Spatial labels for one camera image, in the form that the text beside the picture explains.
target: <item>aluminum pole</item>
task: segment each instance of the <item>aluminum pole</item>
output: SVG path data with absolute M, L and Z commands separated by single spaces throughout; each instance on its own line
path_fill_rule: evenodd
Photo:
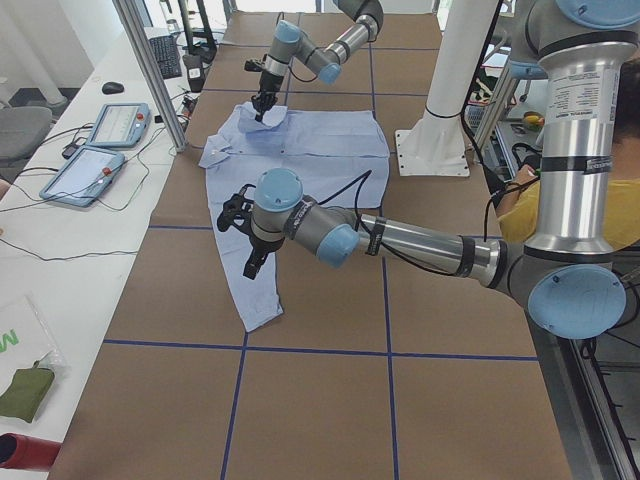
M 113 5 L 116 7 L 122 26 L 127 32 L 133 52 L 147 81 L 149 90 L 151 90 L 153 100 L 156 102 L 156 106 L 164 120 L 169 136 L 171 136 L 173 145 L 177 152 L 182 152 L 187 147 L 187 140 L 171 103 L 158 63 L 149 46 L 149 41 L 142 25 L 142 18 L 135 1 L 113 0 Z

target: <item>red object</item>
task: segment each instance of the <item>red object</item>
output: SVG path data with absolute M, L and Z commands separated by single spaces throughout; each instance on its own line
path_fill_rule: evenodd
M 0 435 L 0 468 L 48 472 L 61 444 L 18 433 Z

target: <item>keyboard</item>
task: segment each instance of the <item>keyboard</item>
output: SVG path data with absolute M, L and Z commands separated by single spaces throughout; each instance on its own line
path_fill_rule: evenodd
M 151 51 L 156 57 L 162 78 L 174 78 L 182 75 L 180 54 L 176 39 L 171 35 L 149 39 Z

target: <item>yellow shirt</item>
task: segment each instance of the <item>yellow shirt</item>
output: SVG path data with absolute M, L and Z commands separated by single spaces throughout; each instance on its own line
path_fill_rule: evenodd
M 524 242 L 534 234 L 539 194 L 540 182 L 522 192 L 513 209 L 498 218 L 506 241 Z M 640 179 L 609 181 L 603 235 L 615 250 L 640 240 Z

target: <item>office chair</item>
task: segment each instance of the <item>office chair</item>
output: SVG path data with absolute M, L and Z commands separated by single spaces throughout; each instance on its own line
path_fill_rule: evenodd
M 0 109 L 0 171 L 7 181 L 13 183 L 45 139 L 51 119 L 45 107 Z

